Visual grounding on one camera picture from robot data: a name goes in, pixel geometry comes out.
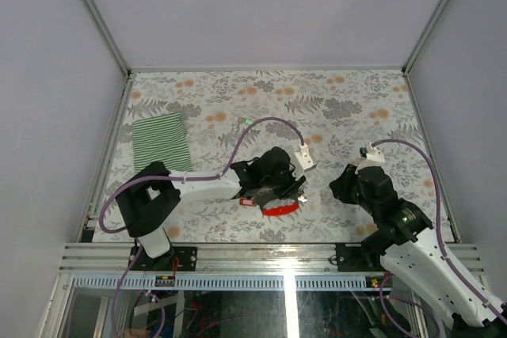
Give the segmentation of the red key tag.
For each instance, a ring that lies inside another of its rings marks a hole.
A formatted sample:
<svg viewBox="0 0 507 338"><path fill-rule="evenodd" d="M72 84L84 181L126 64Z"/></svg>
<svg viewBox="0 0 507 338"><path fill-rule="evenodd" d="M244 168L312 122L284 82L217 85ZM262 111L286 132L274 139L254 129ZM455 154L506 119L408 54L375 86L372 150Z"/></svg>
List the red key tag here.
<svg viewBox="0 0 507 338"><path fill-rule="evenodd" d="M253 199L241 198L239 204L244 207L256 207L257 204Z"/></svg>

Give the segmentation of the grey red key ring holder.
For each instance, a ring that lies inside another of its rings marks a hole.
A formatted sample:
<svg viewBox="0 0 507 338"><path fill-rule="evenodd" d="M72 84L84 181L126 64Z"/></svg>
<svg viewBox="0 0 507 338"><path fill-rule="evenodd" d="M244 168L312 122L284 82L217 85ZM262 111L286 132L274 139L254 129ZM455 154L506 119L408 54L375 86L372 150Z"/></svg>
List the grey red key ring holder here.
<svg viewBox="0 0 507 338"><path fill-rule="evenodd" d="M277 196L276 199L269 200L268 202L257 201L255 203L263 216L281 217L298 211L307 201L307 195L303 191L299 191L298 197L294 199L279 199Z"/></svg>

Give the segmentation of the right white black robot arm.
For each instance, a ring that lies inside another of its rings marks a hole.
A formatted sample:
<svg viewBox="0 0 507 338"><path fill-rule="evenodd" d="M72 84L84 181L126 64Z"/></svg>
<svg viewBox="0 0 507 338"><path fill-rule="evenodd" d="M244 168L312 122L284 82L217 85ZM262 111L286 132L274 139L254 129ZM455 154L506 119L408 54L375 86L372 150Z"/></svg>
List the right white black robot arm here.
<svg viewBox="0 0 507 338"><path fill-rule="evenodd" d="M398 196L379 166L347 165L330 182L335 199L358 206L377 229L360 243L360 262L384 270L415 291L454 337L504 337L506 304L490 293L438 238L415 203Z"/></svg>

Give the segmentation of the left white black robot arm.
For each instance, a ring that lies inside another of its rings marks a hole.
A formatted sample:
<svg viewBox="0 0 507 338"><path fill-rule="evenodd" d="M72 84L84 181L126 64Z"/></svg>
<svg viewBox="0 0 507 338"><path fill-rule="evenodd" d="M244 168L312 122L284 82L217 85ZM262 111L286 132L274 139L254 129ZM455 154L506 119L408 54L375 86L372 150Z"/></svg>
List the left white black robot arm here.
<svg viewBox="0 0 507 338"><path fill-rule="evenodd" d="M223 173L171 172L160 161L149 164L114 196L130 237L156 270L173 262L173 248L162 224L180 202L246 199L261 211L273 200L299 202L305 172L314 167L308 147L288 154L275 146L259 158L237 161Z"/></svg>

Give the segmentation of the green striped cloth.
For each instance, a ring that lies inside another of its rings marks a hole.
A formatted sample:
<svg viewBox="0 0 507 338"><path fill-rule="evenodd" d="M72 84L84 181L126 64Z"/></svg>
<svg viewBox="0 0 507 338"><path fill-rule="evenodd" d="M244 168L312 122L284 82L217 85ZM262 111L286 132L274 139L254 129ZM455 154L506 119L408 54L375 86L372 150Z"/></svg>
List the green striped cloth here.
<svg viewBox="0 0 507 338"><path fill-rule="evenodd" d="M161 161L169 170L193 170L187 128L180 112L135 121L132 147L136 173L155 161Z"/></svg>

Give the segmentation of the aluminium front rail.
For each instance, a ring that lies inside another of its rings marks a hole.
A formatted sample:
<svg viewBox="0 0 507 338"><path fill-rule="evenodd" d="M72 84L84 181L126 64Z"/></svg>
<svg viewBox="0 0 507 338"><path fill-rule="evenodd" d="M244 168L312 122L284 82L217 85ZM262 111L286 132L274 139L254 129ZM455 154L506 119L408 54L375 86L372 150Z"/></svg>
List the aluminium front rail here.
<svg viewBox="0 0 507 338"><path fill-rule="evenodd" d="M291 279L300 291L375 290L382 269L356 266L357 244L175 245L178 267L129 268L131 243L68 243L59 266L76 287L128 290L280 291Z"/></svg>

